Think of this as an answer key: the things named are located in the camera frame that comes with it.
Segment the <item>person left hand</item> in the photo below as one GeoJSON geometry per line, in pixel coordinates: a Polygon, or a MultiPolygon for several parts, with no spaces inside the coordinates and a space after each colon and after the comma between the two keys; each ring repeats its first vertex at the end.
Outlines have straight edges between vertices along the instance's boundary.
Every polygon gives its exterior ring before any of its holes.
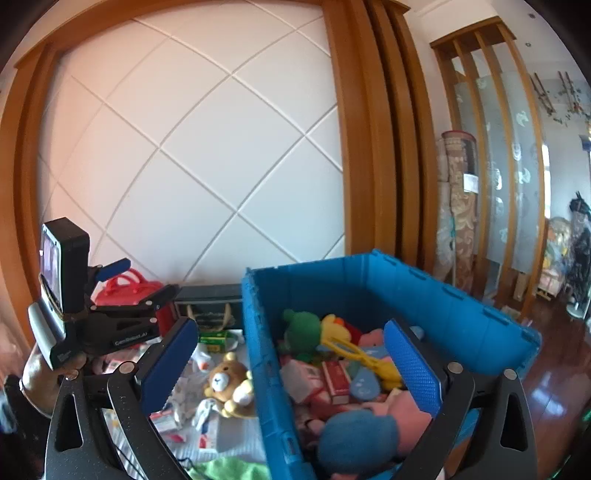
{"type": "Polygon", "coordinates": [[[59,377],[74,376],[85,365],[86,359],[86,355],[80,353],[60,368],[52,370],[47,365],[39,346],[35,345],[24,366],[20,390],[38,412],[50,417],[59,395],[59,377]]]}

